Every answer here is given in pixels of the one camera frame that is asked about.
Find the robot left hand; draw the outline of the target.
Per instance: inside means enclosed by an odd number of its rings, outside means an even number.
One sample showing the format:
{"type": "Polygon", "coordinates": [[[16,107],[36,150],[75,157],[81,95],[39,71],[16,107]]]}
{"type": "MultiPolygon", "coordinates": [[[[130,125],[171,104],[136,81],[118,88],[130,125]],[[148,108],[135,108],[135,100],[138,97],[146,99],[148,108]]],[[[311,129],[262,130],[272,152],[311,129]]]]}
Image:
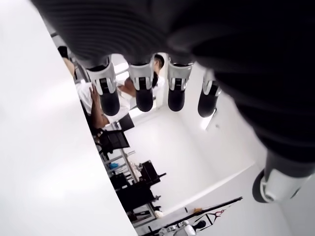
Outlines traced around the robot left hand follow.
{"type": "Polygon", "coordinates": [[[312,0],[35,0],[87,70],[103,111],[118,113],[112,54],[123,55],[140,110],[153,105],[154,55],[168,54],[168,106],[182,109],[195,62],[206,69],[198,113],[221,91],[267,148],[252,194],[293,198],[315,172],[312,0]]]}

